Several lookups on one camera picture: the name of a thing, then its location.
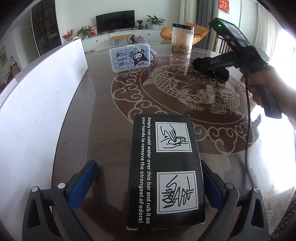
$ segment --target hand drawing icon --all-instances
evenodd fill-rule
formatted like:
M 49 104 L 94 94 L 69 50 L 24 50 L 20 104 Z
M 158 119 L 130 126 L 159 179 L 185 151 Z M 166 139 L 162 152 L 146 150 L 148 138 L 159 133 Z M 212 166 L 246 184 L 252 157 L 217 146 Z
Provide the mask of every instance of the hand drawing icon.
M 161 130 L 162 135 L 165 138 L 161 142 L 166 142 L 165 144 L 168 145 L 167 147 L 163 147 L 163 148 L 165 148 L 165 149 L 175 148 L 177 146 L 181 146 L 182 144 L 188 144 L 186 137 L 177 137 L 176 136 L 176 131 L 172 127 L 171 124 L 166 125 L 165 127 L 163 127 L 161 125 L 160 130 Z
M 198 209 L 195 171 L 157 173 L 157 214 Z

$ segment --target black box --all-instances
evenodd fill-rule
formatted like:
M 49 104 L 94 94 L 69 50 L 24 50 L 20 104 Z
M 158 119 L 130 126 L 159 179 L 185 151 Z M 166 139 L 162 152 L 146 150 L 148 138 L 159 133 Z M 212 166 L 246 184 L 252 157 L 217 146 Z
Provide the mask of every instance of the black box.
M 135 115 L 127 229 L 204 222 L 202 169 L 190 116 Z

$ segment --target white cabinet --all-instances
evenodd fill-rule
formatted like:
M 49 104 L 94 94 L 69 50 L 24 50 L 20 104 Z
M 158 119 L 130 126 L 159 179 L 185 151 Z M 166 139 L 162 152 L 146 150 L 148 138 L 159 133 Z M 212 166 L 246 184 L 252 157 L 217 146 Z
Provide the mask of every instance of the white cabinet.
M 136 31 L 122 31 L 122 32 L 116 32 L 116 33 L 110 33 L 110 34 L 103 34 L 96 37 L 88 38 L 82 41 L 83 49 L 84 51 L 89 50 L 102 50 L 102 49 L 109 49 L 112 47 L 115 47 L 115 40 L 110 40 L 110 38 L 114 36 L 122 36 L 122 35 L 128 35 L 133 34 L 135 36 L 143 36 L 147 42 L 149 43 L 160 43 L 161 37 L 160 37 L 160 30 L 136 30 Z M 127 45 L 127 39 L 120 39 L 119 40 L 119 46 Z
M 161 42 L 160 30 L 138 30 L 137 37 L 141 35 L 147 42 Z
M 86 51 L 110 45 L 109 35 L 96 36 L 83 41 Z

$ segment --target glass tabletop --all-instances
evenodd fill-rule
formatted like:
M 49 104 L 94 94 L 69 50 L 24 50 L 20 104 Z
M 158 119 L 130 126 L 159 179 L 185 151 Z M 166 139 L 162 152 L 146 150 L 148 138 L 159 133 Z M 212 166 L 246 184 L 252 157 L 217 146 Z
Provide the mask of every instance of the glass tabletop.
M 151 48 L 160 57 L 149 67 L 117 74 L 112 72 L 109 50 L 86 54 L 89 69 L 62 126 L 52 186 L 67 181 L 93 159 L 100 166 L 98 178 L 75 213 L 94 240 L 197 240 L 217 211 L 207 200 L 205 225 L 126 229 L 134 114 L 190 115 L 200 158 L 210 169 L 237 188 L 260 187 L 272 233 L 294 193 L 294 129 L 288 118 L 266 117 L 251 101 L 246 163 L 247 103 L 239 70 L 229 68 L 231 77 L 222 82 L 192 67 L 194 59 L 218 53 L 193 48 L 190 55 L 180 54 L 166 44 Z

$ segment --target foam cover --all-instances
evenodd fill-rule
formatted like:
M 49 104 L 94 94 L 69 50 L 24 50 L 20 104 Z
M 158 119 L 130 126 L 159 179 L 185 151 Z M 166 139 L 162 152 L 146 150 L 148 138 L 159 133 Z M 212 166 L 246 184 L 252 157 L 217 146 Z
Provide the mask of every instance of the foam cover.
M 223 194 L 215 181 L 202 166 L 202 177 L 204 180 L 204 192 L 213 208 L 220 210 L 223 207 Z
M 204 63 L 204 58 L 197 58 L 193 61 L 192 65 L 195 69 L 199 70 L 199 67 Z
M 224 67 L 216 68 L 215 71 L 214 71 L 214 75 L 218 79 L 220 79 L 220 80 L 222 80 L 224 82 L 226 82 L 229 79 L 229 71 Z
M 98 164 L 93 161 L 69 193 L 68 205 L 72 211 L 81 206 L 97 175 Z

